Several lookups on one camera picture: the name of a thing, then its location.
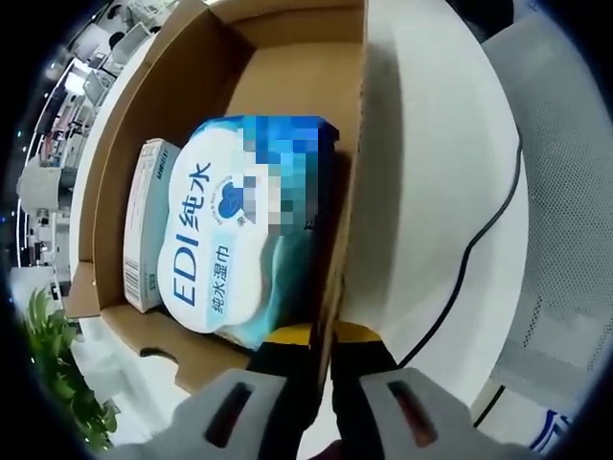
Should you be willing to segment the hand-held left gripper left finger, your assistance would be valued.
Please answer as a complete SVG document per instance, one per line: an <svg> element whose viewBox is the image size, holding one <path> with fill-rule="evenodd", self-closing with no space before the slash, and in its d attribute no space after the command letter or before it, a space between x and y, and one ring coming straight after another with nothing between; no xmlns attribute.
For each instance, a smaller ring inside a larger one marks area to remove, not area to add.
<svg viewBox="0 0 613 460"><path fill-rule="evenodd" d="M115 459L294 459L317 412L309 326L268 336L244 369L230 369L180 403L170 425Z"/></svg>

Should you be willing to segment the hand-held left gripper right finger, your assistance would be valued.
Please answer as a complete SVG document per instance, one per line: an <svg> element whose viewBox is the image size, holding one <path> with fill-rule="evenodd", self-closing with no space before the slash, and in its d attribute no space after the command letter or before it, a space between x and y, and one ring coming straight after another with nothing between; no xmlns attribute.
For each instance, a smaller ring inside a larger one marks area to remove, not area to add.
<svg viewBox="0 0 613 460"><path fill-rule="evenodd" d="M381 337L340 321L331 348L332 407L344 459L535 459L473 426L466 405L414 368L401 368Z"/></svg>

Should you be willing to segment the person's left hand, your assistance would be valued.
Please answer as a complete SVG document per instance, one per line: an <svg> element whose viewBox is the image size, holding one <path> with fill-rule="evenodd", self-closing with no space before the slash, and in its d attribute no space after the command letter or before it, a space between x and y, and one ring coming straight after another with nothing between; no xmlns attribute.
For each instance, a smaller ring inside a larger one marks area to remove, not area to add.
<svg viewBox="0 0 613 460"><path fill-rule="evenodd" d="M345 460L346 446L343 437L332 441L326 448L309 458L309 460Z"/></svg>

